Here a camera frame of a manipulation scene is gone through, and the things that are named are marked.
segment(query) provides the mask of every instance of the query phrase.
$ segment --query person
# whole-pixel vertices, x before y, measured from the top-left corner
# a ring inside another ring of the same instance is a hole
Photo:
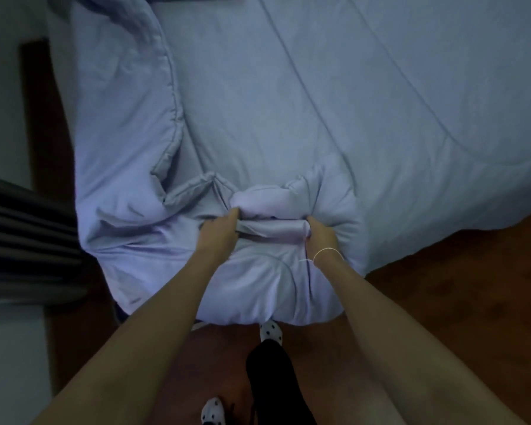
[[[191,330],[207,284],[234,250],[237,219],[234,208],[202,225],[183,269],[114,333],[33,425],[144,423]],[[305,240],[307,256],[331,282],[358,345],[406,423],[524,423],[454,354],[346,263],[331,228],[312,217],[307,220],[312,233]],[[275,326],[269,334],[275,335],[262,337],[246,364],[258,423],[314,424],[281,346],[281,331],[270,321],[262,324],[262,335],[268,336],[267,325]],[[227,425],[219,417],[223,410],[218,398],[210,400],[202,422]]]

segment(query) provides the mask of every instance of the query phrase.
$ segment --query polka dot sock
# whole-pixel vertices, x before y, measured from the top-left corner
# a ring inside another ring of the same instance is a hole
[[[224,419],[224,407],[218,397],[211,398],[206,402],[200,414],[201,423],[212,423],[214,425],[226,425]]]
[[[280,345],[283,342],[283,332],[279,325],[275,321],[267,321],[260,325],[260,339],[263,340],[275,340]]]

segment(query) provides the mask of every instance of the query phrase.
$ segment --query person's left hand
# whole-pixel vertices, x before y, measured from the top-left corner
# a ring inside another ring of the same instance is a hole
[[[236,221],[239,213],[240,209],[234,207],[226,216],[206,221],[200,227],[196,251],[216,260],[217,265],[223,264],[232,254],[238,240]]]

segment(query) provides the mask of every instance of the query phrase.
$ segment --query dark striped curtain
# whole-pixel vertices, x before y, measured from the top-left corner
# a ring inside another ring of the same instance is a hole
[[[0,180],[0,303],[60,304],[86,289],[72,283],[84,253],[74,210]]]

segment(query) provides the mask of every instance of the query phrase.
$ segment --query forearm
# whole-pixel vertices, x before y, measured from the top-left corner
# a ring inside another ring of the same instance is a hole
[[[143,423],[217,267],[216,260],[195,252],[116,331],[35,425]]]
[[[409,424],[523,423],[437,339],[340,257],[321,265],[368,362]]]

